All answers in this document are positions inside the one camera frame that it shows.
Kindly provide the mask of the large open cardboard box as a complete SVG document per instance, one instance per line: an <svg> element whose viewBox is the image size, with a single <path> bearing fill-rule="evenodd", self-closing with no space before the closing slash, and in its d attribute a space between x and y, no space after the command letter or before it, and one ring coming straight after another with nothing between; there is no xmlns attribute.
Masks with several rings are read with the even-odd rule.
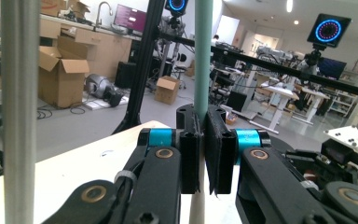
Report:
<svg viewBox="0 0 358 224"><path fill-rule="evenodd" d="M38 97L58 108L82 103L88 48L59 36L56 47L39 47Z"/></svg>

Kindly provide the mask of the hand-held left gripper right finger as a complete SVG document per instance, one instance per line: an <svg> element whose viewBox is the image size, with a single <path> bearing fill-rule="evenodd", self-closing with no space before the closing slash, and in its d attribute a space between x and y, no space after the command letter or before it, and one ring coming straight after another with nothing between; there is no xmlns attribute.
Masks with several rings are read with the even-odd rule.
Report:
<svg viewBox="0 0 358 224"><path fill-rule="evenodd" d="M271 147L269 134L261 129L229 129L226 111L216 105L208 107L204 131L205 160L209 191L229 194L233 167L241 163L241 154L250 147Z"/></svg>

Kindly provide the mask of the small cardboard box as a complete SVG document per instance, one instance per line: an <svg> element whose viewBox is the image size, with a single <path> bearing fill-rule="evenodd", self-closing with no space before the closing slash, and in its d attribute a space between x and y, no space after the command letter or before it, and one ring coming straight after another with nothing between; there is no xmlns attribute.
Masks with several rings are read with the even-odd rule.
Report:
<svg viewBox="0 0 358 224"><path fill-rule="evenodd" d="M155 100L167 105L175 102L180 80L173 77L160 77L155 90Z"/></svg>

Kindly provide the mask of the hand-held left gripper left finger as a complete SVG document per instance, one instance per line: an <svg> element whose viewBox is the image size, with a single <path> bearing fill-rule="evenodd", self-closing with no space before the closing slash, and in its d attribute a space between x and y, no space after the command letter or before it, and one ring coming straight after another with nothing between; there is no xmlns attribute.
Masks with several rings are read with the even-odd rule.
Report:
<svg viewBox="0 0 358 224"><path fill-rule="evenodd" d="M181 193L194 194L200 190L200 123L192 104L176 109L176 128L143 128L139 133L139 145L174 147L181 154Z"/></svg>

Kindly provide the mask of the blue lit monitor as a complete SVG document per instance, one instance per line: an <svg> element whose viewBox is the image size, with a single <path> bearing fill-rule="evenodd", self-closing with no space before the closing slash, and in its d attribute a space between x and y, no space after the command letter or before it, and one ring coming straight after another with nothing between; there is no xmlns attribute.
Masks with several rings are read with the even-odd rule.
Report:
<svg viewBox="0 0 358 224"><path fill-rule="evenodd" d="M320 74L324 77L332 78L334 80L339 80L341 74L343 73L346 63L329 59L323 58L318 62L318 68Z"/></svg>

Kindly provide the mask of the black frame post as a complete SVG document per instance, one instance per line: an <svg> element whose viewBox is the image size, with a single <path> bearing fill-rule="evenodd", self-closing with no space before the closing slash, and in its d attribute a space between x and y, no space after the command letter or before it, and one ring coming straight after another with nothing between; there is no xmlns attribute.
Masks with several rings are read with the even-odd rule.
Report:
<svg viewBox="0 0 358 224"><path fill-rule="evenodd" d="M120 133L141 124L140 112L144 98L145 85L152 62L154 43L158 38L158 25L164 3L165 0L149 0L145 29L141 40L129 103L123 120L113 130L113 134Z"/></svg>

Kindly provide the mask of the silver metal pole stand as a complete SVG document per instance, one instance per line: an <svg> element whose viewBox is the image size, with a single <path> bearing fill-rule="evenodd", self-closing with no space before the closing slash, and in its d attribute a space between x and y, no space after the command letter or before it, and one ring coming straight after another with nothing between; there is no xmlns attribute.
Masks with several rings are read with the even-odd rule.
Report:
<svg viewBox="0 0 358 224"><path fill-rule="evenodd" d="M39 0L2 0L5 224L34 223Z"/></svg>

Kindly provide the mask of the white shelf unit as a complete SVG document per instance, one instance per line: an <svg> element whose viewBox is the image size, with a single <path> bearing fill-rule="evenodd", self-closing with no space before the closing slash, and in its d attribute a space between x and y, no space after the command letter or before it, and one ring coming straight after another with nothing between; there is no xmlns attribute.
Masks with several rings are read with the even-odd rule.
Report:
<svg viewBox="0 0 358 224"><path fill-rule="evenodd" d="M351 114L352 108L357 101L357 96L345 91L336 90L332 99L332 103L328 108L328 112L333 111L340 114L342 117L347 117Z"/></svg>

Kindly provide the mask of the silver round machine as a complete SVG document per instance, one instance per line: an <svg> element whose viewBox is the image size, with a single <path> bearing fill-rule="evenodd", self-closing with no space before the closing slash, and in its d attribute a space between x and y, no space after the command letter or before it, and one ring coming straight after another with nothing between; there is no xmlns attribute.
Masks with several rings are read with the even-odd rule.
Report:
<svg viewBox="0 0 358 224"><path fill-rule="evenodd" d="M96 74L87 76L85 86L89 95L107 102L112 107L118 106L124 96L107 77Z"/></svg>

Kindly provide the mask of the white flat board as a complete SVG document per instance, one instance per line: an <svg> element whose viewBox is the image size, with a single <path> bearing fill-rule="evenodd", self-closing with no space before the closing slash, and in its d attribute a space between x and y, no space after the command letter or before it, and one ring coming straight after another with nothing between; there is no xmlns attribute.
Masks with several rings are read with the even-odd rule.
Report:
<svg viewBox="0 0 358 224"><path fill-rule="evenodd" d="M97 99L89 95L84 95L82 98L82 104L89 110L99 110L109 108L111 105L102 99Z"/></svg>

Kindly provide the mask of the green-handled brush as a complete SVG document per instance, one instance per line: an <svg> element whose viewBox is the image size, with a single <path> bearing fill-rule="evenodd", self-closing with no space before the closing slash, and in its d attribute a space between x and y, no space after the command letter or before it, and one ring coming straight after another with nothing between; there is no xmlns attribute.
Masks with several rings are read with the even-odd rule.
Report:
<svg viewBox="0 0 358 224"><path fill-rule="evenodd" d="M213 4L209 0L195 0L195 95L194 109L200 119L200 128L205 126L208 110L209 68L211 53L211 33L213 20ZM200 139L198 147L200 190L191 198L189 224L204 224L205 222L205 140Z"/></svg>

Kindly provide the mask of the black floor box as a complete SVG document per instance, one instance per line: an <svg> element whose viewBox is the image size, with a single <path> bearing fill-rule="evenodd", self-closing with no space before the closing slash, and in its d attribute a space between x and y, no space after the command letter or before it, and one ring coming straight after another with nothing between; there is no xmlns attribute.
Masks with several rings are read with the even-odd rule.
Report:
<svg viewBox="0 0 358 224"><path fill-rule="evenodd" d="M115 86L121 89L130 89L135 76L135 68L135 63L119 62L117 67Z"/></svg>

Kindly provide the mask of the silver faucet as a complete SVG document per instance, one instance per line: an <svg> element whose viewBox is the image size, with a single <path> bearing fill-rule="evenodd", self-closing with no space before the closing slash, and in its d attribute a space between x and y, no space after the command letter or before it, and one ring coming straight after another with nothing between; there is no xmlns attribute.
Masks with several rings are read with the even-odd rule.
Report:
<svg viewBox="0 0 358 224"><path fill-rule="evenodd" d="M113 19L113 9L107 1L102 1L97 8L95 28L108 27Z"/></svg>

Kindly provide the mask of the white grid mat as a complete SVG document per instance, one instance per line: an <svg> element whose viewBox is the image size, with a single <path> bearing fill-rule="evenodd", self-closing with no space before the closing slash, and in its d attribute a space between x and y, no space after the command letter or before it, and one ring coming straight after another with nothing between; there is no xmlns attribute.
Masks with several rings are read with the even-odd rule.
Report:
<svg viewBox="0 0 358 224"><path fill-rule="evenodd" d="M33 224L41 224L55 213L81 184L96 179L114 180L135 149L139 132L143 128L163 126L158 121L148 121L38 162L35 165ZM0 176L0 224L6 223L4 178Z"/></svg>

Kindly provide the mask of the black office chair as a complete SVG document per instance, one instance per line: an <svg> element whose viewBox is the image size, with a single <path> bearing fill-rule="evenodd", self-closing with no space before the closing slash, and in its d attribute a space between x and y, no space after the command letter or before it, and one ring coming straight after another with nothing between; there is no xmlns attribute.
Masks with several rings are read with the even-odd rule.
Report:
<svg viewBox="0 0 358 224"><path fill-rule="evenodd" d="M187 57L184 53L178 53L172 69L172 75L180 81L179 88L184 90L186 89L186 83L183 81L182 75L187 71L186 59Z"/></svg>

